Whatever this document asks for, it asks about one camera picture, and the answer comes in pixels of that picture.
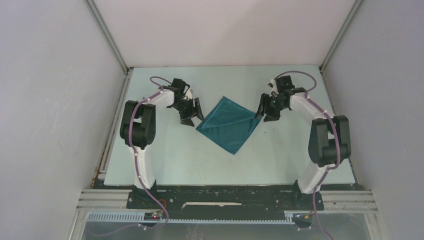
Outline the teal cloth napkin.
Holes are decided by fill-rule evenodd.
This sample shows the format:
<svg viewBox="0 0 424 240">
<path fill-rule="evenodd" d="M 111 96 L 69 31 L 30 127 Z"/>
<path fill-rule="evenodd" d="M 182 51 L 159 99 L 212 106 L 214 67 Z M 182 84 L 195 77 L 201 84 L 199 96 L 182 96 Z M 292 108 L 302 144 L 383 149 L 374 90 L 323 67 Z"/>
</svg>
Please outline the teal cloth napkin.
<svg viewBox="0 0 424 240">
<path fill-rule="evenodd" d="M 196 130 L 213 143 L 235 155 L 261 122 L 261 117 L 222 97 Z"/>
</svg>

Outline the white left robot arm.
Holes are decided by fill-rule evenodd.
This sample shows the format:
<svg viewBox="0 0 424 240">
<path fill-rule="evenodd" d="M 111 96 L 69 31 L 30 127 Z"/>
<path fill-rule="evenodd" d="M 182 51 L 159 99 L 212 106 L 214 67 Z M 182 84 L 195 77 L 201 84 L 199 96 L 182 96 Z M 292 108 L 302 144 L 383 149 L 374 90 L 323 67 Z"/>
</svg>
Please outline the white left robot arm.
<svg viewBox="0 0 424 240">
<path fill-rule="evenodd" d="M 152 76 L 150 81 L 158 86 L 157 92 L 142 100 L 128 100 L 124 105 L 119 135 L 131 151 L 135 165 L 134 186 L 143 190 L 138 201 L 145 208 L 153 208 L 158 202 L 158 194 L 152 190 L 156 178 L 152 169 L 152 161 L 147 157 L 147 150 L 156 137 L 156 110 L 175 109 L 180 123 L 194 127 L 193 118 L 205 119 L 200 99 L 194 97 L 191 86 L 180 78 L 174 78 L 168 85 L 160 85 Z"/>
</svg>

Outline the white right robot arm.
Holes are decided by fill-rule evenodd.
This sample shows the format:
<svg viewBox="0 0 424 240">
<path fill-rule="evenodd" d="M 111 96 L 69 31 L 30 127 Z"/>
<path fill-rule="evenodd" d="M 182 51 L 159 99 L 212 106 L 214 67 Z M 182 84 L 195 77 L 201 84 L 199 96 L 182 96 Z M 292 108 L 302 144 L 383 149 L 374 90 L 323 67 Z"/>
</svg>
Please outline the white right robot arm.
<svg viewBox="0 0 424 240">
<path fill-rule="evenodd" d="M 311 194 L 317 193 L 332 170 L 351 156 L 349 119 L 335 115 L 318 105 L 309 90 L 295 87 L 291 76 L 280 74 L 270 80 L 270 93 L 260 96 L 255 117 L 264 122 L 275 122 L 285 109 L 295 111 L 310 124 L 308 155 L 310 163 L 303 175 L 295 182 L 291 204 L 304 209 L 311 202 Z"/>
</svg>

